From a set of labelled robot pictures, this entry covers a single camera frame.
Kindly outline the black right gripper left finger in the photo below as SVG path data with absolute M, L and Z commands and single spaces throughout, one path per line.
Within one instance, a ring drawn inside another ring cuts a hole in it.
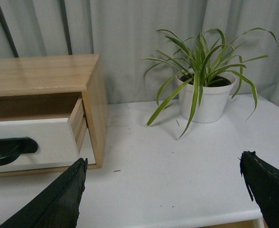
M 0 228 L 75 228 L 87 166 L 87 159 L 78 159 Z

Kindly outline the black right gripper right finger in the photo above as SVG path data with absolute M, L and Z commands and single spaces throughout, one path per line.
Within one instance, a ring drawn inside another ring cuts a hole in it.
M 256 152 L 244 151 L 240 173 L 268 227 L 279 228 L 279 169 L 260 159 Z

